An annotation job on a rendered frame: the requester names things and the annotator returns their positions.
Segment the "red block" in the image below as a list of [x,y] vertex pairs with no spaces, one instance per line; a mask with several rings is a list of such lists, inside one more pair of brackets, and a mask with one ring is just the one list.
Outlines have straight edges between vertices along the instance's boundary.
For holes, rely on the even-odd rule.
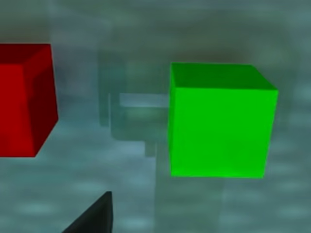
[[35,157],[58,121],[49,44],[0,44],[0,157]]

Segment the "reflective floor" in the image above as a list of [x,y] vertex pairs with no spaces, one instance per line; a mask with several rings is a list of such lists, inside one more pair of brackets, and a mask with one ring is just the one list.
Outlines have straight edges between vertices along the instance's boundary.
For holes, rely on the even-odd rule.
[[[32,1],[5,5],[0,39],[52,43],[60,120],[36,158],[0,159],[1,233],[60,233],[106,191],[114,233],[311,232],[311,5]],[[276,85],[264,179],[169,175],[171,61]]]

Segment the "red cube's front face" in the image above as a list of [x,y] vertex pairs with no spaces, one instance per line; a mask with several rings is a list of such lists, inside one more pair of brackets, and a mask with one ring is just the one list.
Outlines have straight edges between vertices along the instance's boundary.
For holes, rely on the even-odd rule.
[[0,44],[0,157],[35,157],[58,121],[49,44]]

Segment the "green block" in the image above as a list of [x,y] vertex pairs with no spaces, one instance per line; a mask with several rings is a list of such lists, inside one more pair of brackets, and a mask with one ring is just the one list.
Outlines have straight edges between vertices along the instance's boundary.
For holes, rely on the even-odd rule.
[[172,176],[264,176],[278,90],[251,65],[172,63]]

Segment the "green cube's front face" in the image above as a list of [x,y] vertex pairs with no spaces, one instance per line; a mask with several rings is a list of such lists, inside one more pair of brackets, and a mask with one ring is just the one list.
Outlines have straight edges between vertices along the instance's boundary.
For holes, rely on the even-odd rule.
[[251,65],[172,63],[171,174],[262,178],[276,102]]

